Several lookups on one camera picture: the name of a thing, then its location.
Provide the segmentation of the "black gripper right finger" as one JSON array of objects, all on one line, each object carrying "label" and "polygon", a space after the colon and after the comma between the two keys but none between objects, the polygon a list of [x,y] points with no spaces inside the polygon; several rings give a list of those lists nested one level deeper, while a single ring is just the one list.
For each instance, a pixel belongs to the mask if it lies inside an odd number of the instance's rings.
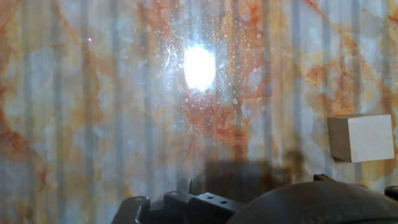
[{"label": "black gripper right finger", "polygon": [[[331,177],[325,175],[325,174],[315,174],[313,176],[313,181],[329,181],[329,182],[335,182],[334,179]],[[384,188],[384,195],[386,197],[389,197],[395,201],[398,201],[398,190],[396,185],[392,186],[387,186]]]}]

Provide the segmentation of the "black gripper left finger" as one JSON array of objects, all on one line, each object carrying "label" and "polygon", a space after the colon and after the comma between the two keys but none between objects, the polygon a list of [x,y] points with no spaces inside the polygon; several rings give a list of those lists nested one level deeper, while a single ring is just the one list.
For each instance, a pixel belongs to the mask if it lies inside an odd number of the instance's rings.
[{"label": "black gripper left finger", "polygon": [[211,193],[193,195],[190,179],[181,179],[175,191],[167,192],[155,202],[149,197],[123,200],[112,224],[225,224],[242,203]]}]

